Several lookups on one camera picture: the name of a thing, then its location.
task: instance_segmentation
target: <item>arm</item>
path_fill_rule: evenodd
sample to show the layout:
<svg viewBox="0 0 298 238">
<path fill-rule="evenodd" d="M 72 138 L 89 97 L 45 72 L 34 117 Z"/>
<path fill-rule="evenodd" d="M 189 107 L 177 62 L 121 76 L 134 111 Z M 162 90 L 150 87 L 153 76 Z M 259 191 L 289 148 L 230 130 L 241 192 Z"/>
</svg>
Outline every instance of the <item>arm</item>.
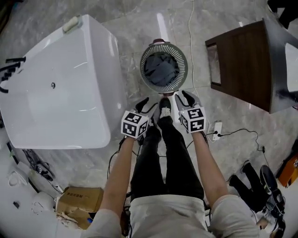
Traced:
<svg viewBox="0 0 298 238">
<path fill-rule="evenodd" d="M 202 185 L 211 207 L 222 196 L 229 194 L 227 184 L 200 132 L 192 133 Z"/>
<path fill-rule="evenodd" d="M 131 154 L 135 139 L 126 138 L 107 180 L 100 209 L 108 209 L 121 217 L 129 185 Z"/>
<path fill-rule="evenodd" d="M 212 208 L 210 229 L 213 234 L 221 238 L 259 237 L 260 229 L 248 215 L 249 208 L 245 202 L 228 195 L 227 184 L 203 135 L 196 132 L 192 137 L 202 184 Z"/>
</svg>

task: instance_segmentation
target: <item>black shoe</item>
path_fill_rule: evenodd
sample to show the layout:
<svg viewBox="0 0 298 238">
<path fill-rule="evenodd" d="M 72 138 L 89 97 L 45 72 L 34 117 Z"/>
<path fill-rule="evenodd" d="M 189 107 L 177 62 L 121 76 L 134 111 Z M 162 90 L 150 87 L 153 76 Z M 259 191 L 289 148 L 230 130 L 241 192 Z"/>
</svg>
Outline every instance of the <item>black shoe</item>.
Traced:
<svg viewBox="0 0 298 238">
<path fill-rule="evenodd" d="M 228 178 L 228 180 L 226 181 L 226 183 L 229 183 L 229 186 L 231 186 L 231 187 L 233 187 L 233 185 L 231 185 L 231 179 L 232 179 L 234 176 L 236 176 L 236 175 L 235 175 L 235 174 L 232 174 L 232 175 Z"/>
<path fill-rule="evenodd" d="M 274 4 L 272 4 L 272 2 L 270 0 L 267 1 L 267 4 L 268 4 L 268 8 L 269 8 L 270 12 L 278 13 L 278 8 L 276 6 L 274 6 Z"/>
<path fill-rule="evenodd" d="M 242 165 L 242 167 L 241 167 L 241 169 L 240 169 L 240 172 L 241 172 L 241 173 L 243 173 L 243 169 L 244 169 L 244 167 L 245 167 L 247 164 L 250 164 L 250 161 L 249 161 L 249 160 L 244 161 L 244 163 L 243 163 L 243 165 Z"/>
<path fill-rule="evenodd" d="M 168 98 L 162 98 L 159 102 L 159 118 L 171 116 L 171 102 Z"/>
</svg>

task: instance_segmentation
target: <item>white container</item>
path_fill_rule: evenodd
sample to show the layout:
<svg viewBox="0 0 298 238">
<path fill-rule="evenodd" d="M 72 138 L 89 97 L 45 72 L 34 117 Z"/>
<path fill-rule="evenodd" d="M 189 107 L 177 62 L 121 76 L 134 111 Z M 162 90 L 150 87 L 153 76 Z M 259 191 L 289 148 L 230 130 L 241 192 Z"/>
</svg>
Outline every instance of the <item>white container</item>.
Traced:
<svg viewBox="0 0 298 238">
<path fill-rule="evenodd" d="M 43 39 L 1 84 L 9 90 L 0 93 L 0 108 L 14 147 L 101 148 L 120 129 L 127 101 L 116 38 L 89 15 L 82 22 Z"/>
</svg>

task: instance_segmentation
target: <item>white wire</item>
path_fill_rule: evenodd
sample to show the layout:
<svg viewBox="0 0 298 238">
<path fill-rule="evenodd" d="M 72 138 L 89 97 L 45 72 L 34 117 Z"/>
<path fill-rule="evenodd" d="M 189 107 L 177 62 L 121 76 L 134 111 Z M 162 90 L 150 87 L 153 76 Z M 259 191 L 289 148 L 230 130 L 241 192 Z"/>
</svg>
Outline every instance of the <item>white wire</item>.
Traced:
<svg viewBox="0 0 298 238">
<path fill-rule="evenodd" d="M 195 87 L 195 82 L 194 82 L 194 77 L 195 77 L 195 64 L 194 64 L 194 59 L 193 59 L 193 55 L 192 55 L 192 35 L 191 35 L 191 30 L 190 30 L 190 21 L 191 21 L 191 18 L 192 18 L 192 14 L 195 10 L 195 1 L 194 0 L 190 0 L 192 1 L 192 10 L 191 10 L 191 14 L 190 14 L 190 19 L 188 21 L 188 30 L 190 32 L 190 54 L 191 54 L 191 63 L 192 63 L 192 85 L 194 87 L 194 90 L 196 92 L 196 96 L 199 97 L 199 94 L 197 93 L 197 90 L 196 90 L 196 87 Z M 208 121 L 208 130 L 207 130 L 207 134 L 209 134 L 209 131 L 210 131 L 210 122 L 208 120 L 208 117 L 207 118 L 207 121 Z M 209 139 L 209 141 L 211 143 L 213 143 L 214 141 L 211 140 L 209 138 L 209 135 L 207 135 L 207 138 Z"/>
</svg>

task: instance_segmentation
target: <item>person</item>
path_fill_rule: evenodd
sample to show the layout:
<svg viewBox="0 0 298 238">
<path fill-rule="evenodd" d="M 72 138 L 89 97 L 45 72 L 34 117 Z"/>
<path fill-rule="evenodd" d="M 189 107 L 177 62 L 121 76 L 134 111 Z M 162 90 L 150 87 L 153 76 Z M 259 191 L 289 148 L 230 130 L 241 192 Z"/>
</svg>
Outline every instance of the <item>person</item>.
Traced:
<svg viewBox="0 0 298 238">
<path fill-rule="evenodd" d="M 289 29 L 290 22 L 298 18 L 298 3 L 296 0 L 268 0 L 267 4 L 269 10 L 275 14 L 277 14 L 278 8 L 284 8 L 278 21 L 285 29 Z"/>
<path fill-rule="evenodd" d="M 191 162 L 182 134 L 170 116 L 168 98 L 159 103 L 157 125 L 166 145 L 167 174 L 161 174 L 158 144 L 161 133 L 153 124 L 144 139 L 131 180 L 130 223 L 133 238 L 259 237 L 260 230 L 247 214 L 245 202 L 228 194 L 226 181 L 200 132 L 192 133 L 202 183 Z M 129 185 L 134 139 L 127 137 L 107 180 L 102 203 L 82 238 L 120 238 L 120 217 Z M 212 208 L 208 232 L 203 198 Z"/>
<path fill-rule="evenodd" d="M 263 210 L 266 206 L 266 202 L 270 195 L 265 191 L 259 176 L 248 160 L 244 162 L 240 171 L 245 173 L 251 184 L 251 189 L 248 189 L 235 174 L 230 177 L 229 185 L 234 187 L 249 208 L 257 213 Z"/>
<path fill-rule="evenodd" d="M 229 185 L 237 190 L 240 198 L 251 209 L 257 226 L 269 233 L 271 238 L 281 238 L 284 234 L 285 223 L 282 218 L 277 219 L 269 212 L 273 209 L 274 201 L 272 201 L 272 196 L 274 195 L 267 193 L 249 160 L 244 162 L 240 172 L 245 173 L 251 184 L 251 189 L 248 189 L 235 174 L 230 176 Z"/>
</svg>

